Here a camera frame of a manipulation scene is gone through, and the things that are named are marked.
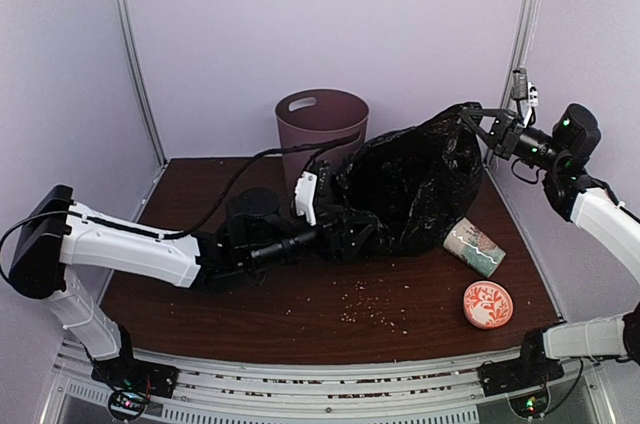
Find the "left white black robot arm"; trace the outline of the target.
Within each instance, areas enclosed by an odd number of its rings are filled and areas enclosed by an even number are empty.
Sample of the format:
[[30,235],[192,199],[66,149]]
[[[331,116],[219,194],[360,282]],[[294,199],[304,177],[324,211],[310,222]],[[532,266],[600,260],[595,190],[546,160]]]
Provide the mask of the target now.
[[308,192],[290,221],[278,195],[251,188],[229,199],[214,233],[174,232],[115,219],[75,201],[56,185],[23,221],[8,284],[43,300],[90,358],[123,388],[137,386],[144,368],[132,356],[125,329],[100,309],[75,272],[94,266],[141,275],[179,288],[213,292],[246,279],[258,281],[306,251],[343,262],[357,256],[377,228],[376,219],[340,205],[315,203]]

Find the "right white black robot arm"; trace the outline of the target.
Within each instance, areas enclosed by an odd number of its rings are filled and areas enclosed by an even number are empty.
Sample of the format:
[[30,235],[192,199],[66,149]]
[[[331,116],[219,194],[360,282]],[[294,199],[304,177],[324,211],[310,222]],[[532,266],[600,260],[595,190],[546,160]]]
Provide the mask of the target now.
[[[639,276],[639,220],[617,199],[608,183],[588,174],[586,165],[599,144],[595,116],[570,104],[550,134],[525,125],[508,109],[463,109],[462,122],[497,157],[516,157],[543,171],[543,189],[553,210],[598,241],[633,278]],[[479,369],[490,392],[508,384],[535,386],[562,377],[567,358],[639,360],[639,312],[564,323],[525,335],[517,358]]]

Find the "black plastic trash bag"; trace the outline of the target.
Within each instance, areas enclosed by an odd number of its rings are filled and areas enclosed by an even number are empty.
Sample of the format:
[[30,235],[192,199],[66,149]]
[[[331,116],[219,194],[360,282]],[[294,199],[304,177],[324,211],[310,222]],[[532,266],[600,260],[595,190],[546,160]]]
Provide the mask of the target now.
[[439,247],[466,216],[483,179],[475,133],[454,104],[420,125],[363,144],[332,177],[335,200],[376,221],[365,255],[414,256]]

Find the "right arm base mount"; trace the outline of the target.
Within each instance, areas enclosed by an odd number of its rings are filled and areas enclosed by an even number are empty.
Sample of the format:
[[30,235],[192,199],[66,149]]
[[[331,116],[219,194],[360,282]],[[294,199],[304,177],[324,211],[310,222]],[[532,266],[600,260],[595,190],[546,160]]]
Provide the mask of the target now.
[[478,369],[485,397],[503,396],[510,410],[519,418],[532,421],[551,410],[552,381],[565,375],[558,361],[526,364],[520,359],[488,361]]

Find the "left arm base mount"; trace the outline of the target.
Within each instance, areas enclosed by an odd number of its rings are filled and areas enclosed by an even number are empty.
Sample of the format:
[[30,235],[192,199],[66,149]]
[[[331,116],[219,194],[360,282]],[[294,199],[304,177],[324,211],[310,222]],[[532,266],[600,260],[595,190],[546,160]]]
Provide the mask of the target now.
[[99,361],[91,358],[91,378],[111,390],[107,398],[109,414],[120,422],[140,418],[153,405],[152,398],[171,398],[179,369],[165,364],[117,357]]

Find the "floral ceramic mug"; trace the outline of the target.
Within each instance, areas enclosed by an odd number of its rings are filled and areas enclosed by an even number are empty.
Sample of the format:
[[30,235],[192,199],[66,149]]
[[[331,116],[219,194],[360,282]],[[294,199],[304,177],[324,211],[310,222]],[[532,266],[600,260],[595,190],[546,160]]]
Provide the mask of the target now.
[[453,226],[443,247],[484,278],[490,278],[506,256],[502,248],[467,218]]

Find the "mauve plastic trash bin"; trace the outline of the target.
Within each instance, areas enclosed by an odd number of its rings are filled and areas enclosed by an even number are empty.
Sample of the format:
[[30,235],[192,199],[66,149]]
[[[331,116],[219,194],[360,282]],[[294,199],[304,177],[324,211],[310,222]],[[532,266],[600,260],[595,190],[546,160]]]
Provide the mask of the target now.
[[275,107],[275,116],[282,148],[350,137],[349,143],[321,155],[337,168],[364,144],[369,106],[346,91],[311,89],[283,98]]

